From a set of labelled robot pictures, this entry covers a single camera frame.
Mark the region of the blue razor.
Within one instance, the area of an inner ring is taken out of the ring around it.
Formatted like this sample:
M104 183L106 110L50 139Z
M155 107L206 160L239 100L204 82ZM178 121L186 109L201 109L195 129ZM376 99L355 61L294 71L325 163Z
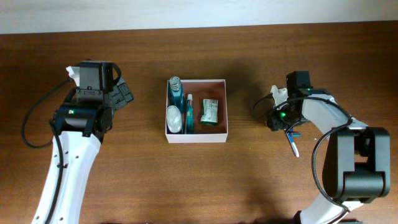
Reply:
M289 135L293 138L298 138L301 136L301 133L299 132L290 132Z

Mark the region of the toothbrush with clear cap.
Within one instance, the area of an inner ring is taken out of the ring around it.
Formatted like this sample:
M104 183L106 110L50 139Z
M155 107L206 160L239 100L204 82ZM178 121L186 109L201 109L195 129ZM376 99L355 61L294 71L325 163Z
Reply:
M290 144L290 146L291 146L291 148L292 148L292 151L293 151L294 156L295 156L295 157L300 157L299 150L297 149L297 146L296 146L296 144L294 143L294 139L293 139L292 133L290 133L290 132L285 132L285 134L286 134L287 139L288 139L288 142L289 142L289 144Z

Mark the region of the blue Listerine mouthwash bottle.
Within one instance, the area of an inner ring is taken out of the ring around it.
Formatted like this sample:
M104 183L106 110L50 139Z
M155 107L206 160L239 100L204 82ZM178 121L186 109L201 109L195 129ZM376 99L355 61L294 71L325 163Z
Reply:
M172 77L169 80L169 99L170 104L176 106L181 114L185 112L185 97L179 77Z

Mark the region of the Colgate toothpaste tube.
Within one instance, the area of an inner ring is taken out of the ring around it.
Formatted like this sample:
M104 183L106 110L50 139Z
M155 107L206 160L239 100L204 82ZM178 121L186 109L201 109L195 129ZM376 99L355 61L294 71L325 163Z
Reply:
M186 108L186 119L185 119L185 133L194 134L194 119L193 119L193 96L192 94L187 95L187 108Z

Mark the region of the white cardboard box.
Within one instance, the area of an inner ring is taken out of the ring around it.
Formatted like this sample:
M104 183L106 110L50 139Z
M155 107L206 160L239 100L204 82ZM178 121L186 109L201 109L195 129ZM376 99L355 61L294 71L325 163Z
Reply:
M167 142L172 143L225 143L228 137L228 107L226 98L226 81L216 80L182 80L184 96L193 95L193 134L173 134L165 127ZM201 123L203 100L218 100L216 125Z

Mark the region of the green Dettol soap box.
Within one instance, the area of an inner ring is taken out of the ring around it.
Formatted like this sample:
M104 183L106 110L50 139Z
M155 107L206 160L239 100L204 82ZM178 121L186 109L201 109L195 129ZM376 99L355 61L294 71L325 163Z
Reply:
M203 99L203 114L200 122L202 124L218 124L218 100Z

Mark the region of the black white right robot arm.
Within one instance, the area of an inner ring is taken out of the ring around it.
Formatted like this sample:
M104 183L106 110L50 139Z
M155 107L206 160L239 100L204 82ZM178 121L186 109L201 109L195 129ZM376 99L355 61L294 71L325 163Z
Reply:
M311 161L320 193L293 222L338 223L354 209L385 197L391 189L389 132L355 119L329 91L314 88L306 71L288 74L286 82L285 88L271 88L274 106L267 112L267 127L285 133L295 156L295 127L313 123L323 134Z

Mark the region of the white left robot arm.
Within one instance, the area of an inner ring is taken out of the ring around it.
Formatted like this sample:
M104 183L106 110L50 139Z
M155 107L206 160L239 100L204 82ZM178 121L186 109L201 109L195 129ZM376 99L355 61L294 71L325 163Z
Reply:
M32 223L78 223L91 167L117 110L134 97L114 62L67 67L75 82L50 120L52 158Z

